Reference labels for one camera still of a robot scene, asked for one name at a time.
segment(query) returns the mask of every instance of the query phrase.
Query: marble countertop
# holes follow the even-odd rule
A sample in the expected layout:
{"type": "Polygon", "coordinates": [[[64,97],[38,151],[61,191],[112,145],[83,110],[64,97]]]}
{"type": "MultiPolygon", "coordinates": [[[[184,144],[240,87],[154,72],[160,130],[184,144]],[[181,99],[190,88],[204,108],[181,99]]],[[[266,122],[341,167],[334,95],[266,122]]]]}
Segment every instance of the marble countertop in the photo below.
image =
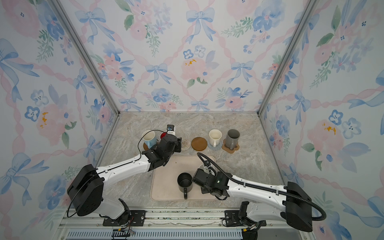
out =
{"type": "MultiPolygon", "coordinates": [[[[233,154],[219,149],[206,148],[202,153],[214,156],[218,165],[229,173],[247,180],[280,185],[283,184],[276,161],[261,122],[254,113],[159,113],[159,112],[122,112],[116,130],[112,136],[101,166],[110,165],[137,154],[137,142],[145,130],[166,130],[167,124],[175,125],[177,137],[195,137],[209,139],[209,131],[218,129],[225,138],[229,129],[240,132],[240,149],[233,154]]],[[[156,132],[160,139],[161,132],[156,132]]],[[[192,147],[174,155],[196,155],[192,147]]],[[[238,208],[246,199],[229,197],[225,201],[153,201],[150,198],[153,172],[136,174],[124,179],[105,193],[113,198],[123,199],[129,207],[223,207],[238,208]]]]}

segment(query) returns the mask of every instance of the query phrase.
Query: metal corner post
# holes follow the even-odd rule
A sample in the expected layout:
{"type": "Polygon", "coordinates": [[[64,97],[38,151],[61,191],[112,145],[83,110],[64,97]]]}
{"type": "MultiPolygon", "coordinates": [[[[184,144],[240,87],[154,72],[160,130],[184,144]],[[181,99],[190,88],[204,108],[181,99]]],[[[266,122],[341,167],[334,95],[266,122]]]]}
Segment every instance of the metal corner post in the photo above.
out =
{"type": "Polygon", "coordinates": [[[318,0],[309,0],[308,5],[303,11],[303,15],[301,16],[300,22],[297,25],[296,30],[294,31],[292,35],[292,39],[285,50],[281,64],[279,65],[278,69],[276,70],[275,77],[273,78],[271,84],[269,85],[267,92],[265,94],[265,97],[263,98],[263,101],[260,105],[259,111],[258,111],[258,116],[260,117],[263,114],[263,111],[265,111],[266,106],[268,105],[268,102],[270,98],[272,97],[273,91],[276,88],[280,78],[282,77],[283,71],[288,65],[289,59],[292,57],[293,52],[295,51],[295,48],[297,44],[299,43],[299,40],[301,36],[303,35],[311,17],[312,14],[315,10],[315,7],[319,1],[318,0]]]}
{"type": "Polygon", "coordinates": [[[100,78],[99,73],[96,69],[96,66],[92,63],[92,59],[90,55],[88,54],[87,50],[85,49],[85,46],[80,40],[79,35],[77,34],[71,20],[69,19],[67,13],[65,12],[63,5],[61,4],[60,0],[49,0],[48,1],[52,10],[56,14],[59,21],[63,24],[63,27],[69,34],[71,40],[73,41],[74,46],[76,47],[78,53],[84,60],[85,65],[88,67],[89,71],[92,74],[93,79],[95,80],[97,86],[100,88],[102,94],[104,95],[106,101],[111,106],[113,112],[118,115],[119,109],[116,106],[115,102],[112,99],[112,96],[110,95],[109,91],[107,90],[107,87],[105,86],[103,80],[100,78]]]}

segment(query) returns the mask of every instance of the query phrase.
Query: blue mug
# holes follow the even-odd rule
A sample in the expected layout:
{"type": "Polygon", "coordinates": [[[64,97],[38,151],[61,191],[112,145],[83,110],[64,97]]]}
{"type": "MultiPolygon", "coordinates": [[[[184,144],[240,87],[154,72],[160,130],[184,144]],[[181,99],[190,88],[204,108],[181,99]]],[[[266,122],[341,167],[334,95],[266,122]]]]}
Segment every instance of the blue mug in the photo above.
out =
{"type": "Polygon", "coordinates": [[[155,131],[149,132],[150,130],[146,130],[141,135],[143,137],[143,140],[145,144],[148,146],[148,148],[153,147],[157,143],[157,139],[155,137],[155,131]]]}

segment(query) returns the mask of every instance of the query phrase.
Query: wall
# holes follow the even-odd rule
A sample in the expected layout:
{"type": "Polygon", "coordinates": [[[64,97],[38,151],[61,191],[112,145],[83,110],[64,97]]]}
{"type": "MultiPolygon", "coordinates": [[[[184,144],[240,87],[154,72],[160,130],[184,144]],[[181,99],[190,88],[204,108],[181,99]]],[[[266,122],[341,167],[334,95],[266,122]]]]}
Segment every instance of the wall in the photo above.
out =
{"type": "Polygon", "coordinates": [[[383,10],[320,0],[262,114],[285,181],[327,212],[313,222],[317,240],[384,239],[383,10]]]}
{"type": "Polygon", "coordinates": [[[45,1],[0,4],[0,239],[51,239],[115,119],[45,1]]]}
{"type": "Polygon", "coordinates": [[[307,0],[61,2],[121,110],[256,111],[307,0]]]}

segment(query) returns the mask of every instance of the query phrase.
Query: blue coaster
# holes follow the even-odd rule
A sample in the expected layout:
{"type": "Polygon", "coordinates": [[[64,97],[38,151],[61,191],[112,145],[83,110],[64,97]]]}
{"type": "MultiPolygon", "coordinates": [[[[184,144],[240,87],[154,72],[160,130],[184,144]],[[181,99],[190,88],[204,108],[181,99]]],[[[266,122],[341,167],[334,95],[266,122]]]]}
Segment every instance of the blue coaster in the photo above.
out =
{"type": "Polygon", "coordinates": [[[223,143],[220,141],[219,144],[216,145],[216,147],[213,147],[213,146],[209,143],[209,141],[207,141],[207,145],[208,145],[208,147],[209,147],[210,149],[212,149],[212,150],[219,150],[219,149],[221,149],[221,147],[223,146],[223,143]]]}

